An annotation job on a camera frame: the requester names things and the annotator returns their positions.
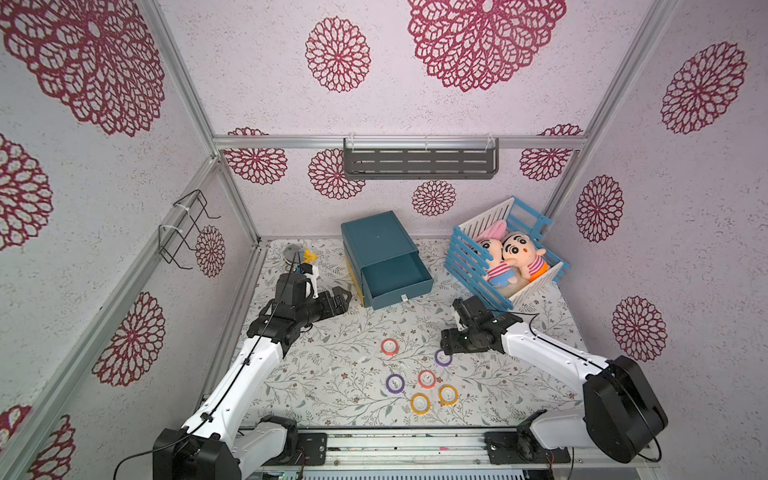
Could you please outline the teal drawer cabinet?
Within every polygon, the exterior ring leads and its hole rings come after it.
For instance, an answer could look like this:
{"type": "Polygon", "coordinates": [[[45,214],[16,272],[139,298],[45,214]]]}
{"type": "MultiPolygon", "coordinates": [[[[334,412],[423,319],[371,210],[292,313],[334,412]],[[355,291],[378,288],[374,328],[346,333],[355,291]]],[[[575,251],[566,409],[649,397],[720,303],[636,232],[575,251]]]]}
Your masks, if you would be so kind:
{"type": "Polygon", "coordinates": [[[394,212],[345,222],[341,233],[365,307],[379,310],[431,292],[434,279],[394,212]]]}

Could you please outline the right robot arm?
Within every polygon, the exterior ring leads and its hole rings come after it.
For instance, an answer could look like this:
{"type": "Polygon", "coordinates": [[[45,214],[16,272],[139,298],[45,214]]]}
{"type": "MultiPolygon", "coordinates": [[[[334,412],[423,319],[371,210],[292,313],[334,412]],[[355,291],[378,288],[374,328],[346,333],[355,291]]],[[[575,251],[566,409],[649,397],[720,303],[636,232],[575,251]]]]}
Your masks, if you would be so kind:
{"type": "Polygon", "coordinates": [[[534,328],[530,314],[488,308],[476,297],[452,303],[457,325],[441,332],[448,355],[495,351],[525,361],[572,390],[579,406],[540,410],[517,428],[520,456],[542,449],[596,448],[628,464],[657,446],[669,420],[640,365],[570,347],[534,328]]]}

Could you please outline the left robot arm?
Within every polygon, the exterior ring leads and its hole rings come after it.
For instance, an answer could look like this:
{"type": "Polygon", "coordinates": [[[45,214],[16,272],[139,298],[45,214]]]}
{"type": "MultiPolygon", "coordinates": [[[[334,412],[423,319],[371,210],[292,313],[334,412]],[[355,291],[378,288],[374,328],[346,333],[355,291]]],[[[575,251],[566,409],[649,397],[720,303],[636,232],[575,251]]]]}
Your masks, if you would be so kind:
{"type": "Polygon", "coordinates": [[[164,429],[152,449],[154,479],[245,479],[266,464],[302,461],[294,420],[267,415],[248,433],[241,423],[260,385],[313,323],[346,313],[352,294],[338,286],[300,300],[270,300],[249,326],[236,360],[179,429],[164,429]]]}

